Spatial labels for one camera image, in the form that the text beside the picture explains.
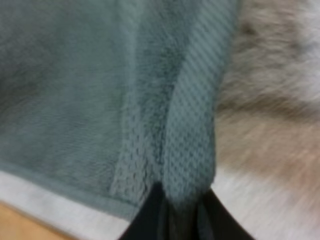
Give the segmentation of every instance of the fur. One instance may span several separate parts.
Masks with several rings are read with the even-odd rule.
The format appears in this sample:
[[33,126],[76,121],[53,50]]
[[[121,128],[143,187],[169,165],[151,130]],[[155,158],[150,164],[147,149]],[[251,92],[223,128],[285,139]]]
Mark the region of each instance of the fur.
[[244,0],[214,189],[258,240],[320,236],[320,2]]

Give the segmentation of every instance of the teal towel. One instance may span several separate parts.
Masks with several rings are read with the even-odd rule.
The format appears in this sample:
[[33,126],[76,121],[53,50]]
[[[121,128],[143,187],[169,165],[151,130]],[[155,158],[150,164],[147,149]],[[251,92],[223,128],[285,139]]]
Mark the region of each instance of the teal towel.
[[191,208],[237,0],[0,1],[0,168],[132,219],[154,182]]

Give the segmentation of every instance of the waffle weave fabric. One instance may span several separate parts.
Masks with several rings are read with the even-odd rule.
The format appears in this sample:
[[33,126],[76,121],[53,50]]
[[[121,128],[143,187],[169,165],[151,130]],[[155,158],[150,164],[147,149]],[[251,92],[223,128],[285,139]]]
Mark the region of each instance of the waffle weave fabric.
[[158,181],[185,209],[209,189],[214,108],[237,11],[237,0],[123,5],[129,84],[112,194],[139,204]]

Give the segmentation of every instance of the wooden surface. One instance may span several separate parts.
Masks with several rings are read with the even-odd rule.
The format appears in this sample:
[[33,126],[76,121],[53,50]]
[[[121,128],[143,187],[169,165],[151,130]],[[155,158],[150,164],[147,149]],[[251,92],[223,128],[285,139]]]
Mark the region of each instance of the wooden surface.
[[0,240],[71,240],[0,203]]

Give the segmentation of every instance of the beige fur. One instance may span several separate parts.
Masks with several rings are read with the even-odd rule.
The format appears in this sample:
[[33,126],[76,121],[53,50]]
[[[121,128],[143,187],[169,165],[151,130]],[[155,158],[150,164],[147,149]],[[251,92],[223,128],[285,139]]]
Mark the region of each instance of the beige fur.
[[244,0],[214,189],[258,240],[320,239],[320,1]]

